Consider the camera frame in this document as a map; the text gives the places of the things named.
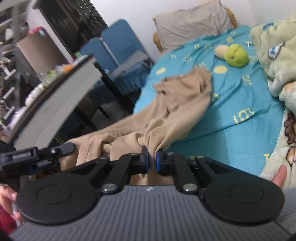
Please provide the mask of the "person's left hand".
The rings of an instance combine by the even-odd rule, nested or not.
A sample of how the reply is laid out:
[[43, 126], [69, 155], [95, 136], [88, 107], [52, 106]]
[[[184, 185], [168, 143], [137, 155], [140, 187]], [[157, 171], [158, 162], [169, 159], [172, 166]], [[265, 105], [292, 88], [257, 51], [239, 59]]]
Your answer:
[[0, 198], [1, 206], [3, 209], [15, 220], [22, 222], [22, 218], [19, 212], [14, 213], [11, 203], [16, 201], [17, 192], [9, 186], [1, 185]]

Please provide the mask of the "person's right hand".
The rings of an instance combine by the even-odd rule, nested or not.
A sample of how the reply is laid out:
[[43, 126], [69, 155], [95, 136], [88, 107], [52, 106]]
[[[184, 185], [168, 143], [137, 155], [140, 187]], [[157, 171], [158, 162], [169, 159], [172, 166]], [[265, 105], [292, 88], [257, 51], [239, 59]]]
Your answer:
[[272, 183], [278, 186], [279, 188], [282, 188], [286, 177], [287, 177], [287, 168], [285, 165], [281, 165], [278, 172], [274, 175], [272, 179]]

